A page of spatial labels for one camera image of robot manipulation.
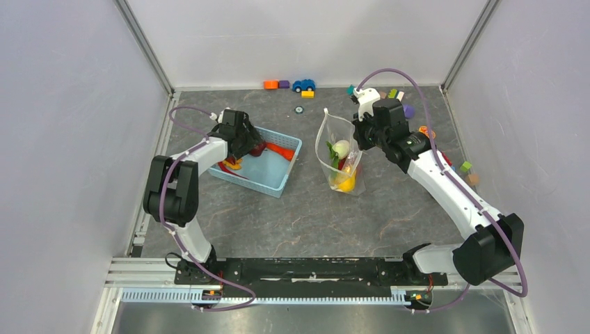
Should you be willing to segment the yellow toy pear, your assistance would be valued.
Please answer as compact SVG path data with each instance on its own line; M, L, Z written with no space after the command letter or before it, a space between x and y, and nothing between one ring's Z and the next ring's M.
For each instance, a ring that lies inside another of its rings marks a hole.
M346 167L342 173L336 173L331 183L336 191L350 193L356 187L357 170L351 170L351 167Z

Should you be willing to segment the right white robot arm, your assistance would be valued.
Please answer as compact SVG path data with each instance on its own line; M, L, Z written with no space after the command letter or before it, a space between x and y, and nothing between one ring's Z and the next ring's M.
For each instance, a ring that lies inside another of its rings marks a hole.
M418 246L402 264L402 276L419 284L430 273L457 273L470 285L493 281L520 258L524 223L504 215L475 193L422 132L412 132L394 99L363 102L353 117L361 150L380 148L388 161L418 182L458 228L462 243Z

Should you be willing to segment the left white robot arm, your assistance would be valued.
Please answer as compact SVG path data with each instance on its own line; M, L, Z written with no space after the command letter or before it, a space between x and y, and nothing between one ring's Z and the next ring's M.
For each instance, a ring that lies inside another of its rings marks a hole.
M216 124L201 142L173 156L152 159L143 196L144 212L167 229L181 258L193 263L193 276L205 284L217 278L218 264L214 247L196 217L199 178L212 166L241 162L247 154L262 149L264 143L244 111L224 109L209 117Z

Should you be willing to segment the white toy radish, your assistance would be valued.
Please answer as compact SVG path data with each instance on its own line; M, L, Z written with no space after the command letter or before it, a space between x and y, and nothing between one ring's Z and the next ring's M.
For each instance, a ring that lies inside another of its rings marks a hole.
M330 165L337 169L337 165L340 159L347 159L350 153L350 142L346 140L340 140L335 143L326 142L329 150Z

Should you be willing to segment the clear polka dot zip bag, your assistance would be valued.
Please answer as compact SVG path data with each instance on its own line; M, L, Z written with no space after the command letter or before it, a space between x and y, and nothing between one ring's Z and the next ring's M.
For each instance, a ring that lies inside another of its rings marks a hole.
M353 138L355 127L324 109L314 151L331 190L359 196L366 189L362 175L362 151Z

